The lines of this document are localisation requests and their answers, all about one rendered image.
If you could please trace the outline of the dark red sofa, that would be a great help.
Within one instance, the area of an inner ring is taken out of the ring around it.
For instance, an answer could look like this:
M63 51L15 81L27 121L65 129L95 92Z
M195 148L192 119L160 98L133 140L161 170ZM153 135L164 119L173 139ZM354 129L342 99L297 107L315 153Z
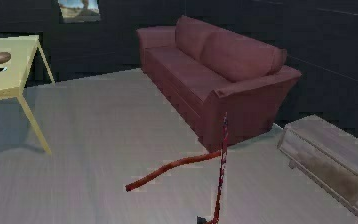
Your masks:
M271 130L301 77L287 51L181 16L174 26L139 28L142 71L194 130L209 152Z

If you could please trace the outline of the red thin floor lamp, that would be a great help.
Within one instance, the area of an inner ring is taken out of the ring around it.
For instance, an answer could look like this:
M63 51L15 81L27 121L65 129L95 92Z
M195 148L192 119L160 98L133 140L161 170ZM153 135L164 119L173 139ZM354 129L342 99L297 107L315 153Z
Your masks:
M161 166L160 168L158 168L157 170L153 171L152 173L148 174L147 176L145 176L133 183L126 185L125 190L127 192L130 192L136 188L139 188L173 168L176 168L176 167L179 167L182 165L202 162L202 161L211 160L211 159L214 159L217 157L221 157L220 168L219 168L219 178L218 178L218 190L217 190L217 197L216 197L216 201L215 201L213 217L210 220L207 220L204 217L197 217L197 224L218 224L219 220L220 220L220 208L221 208L220 200L221 200L221 196L222 196L222 189L223 189L226 161L227 161L228 136L229 136L228 113L225 113L225 115L223 117L222 146L219 151L216 151L213 153L208 153L208 154L202 154L202 155L198 155L198 156L186 157L186 158L182 158L182 159L170 162L168 164L165 164L165 165Z

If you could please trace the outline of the framed landscape picture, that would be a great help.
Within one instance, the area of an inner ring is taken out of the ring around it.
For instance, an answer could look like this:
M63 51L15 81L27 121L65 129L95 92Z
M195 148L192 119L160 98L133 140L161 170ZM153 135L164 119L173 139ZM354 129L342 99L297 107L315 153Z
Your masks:
M98 0L58 0L64 23L97 22L101 19Z

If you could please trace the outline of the grey low wooden table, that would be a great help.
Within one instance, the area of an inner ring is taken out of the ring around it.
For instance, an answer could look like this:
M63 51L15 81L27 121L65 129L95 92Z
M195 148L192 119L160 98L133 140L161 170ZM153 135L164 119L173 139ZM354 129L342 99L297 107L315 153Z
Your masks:
M287 124L277 148L358 217L358 139L310 115Z

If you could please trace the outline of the pale yellow table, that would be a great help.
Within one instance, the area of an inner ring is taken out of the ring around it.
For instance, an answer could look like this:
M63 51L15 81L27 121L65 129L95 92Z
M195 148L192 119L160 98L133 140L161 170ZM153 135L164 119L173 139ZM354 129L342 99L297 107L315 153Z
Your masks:
M18 100L42 148L47 154L51 154L51 149L23 95L37 51L40 52L51 82L55 83L38 35L0 38L0 52L11 54L11 59L1 64L5 70L0 72L0 100Z

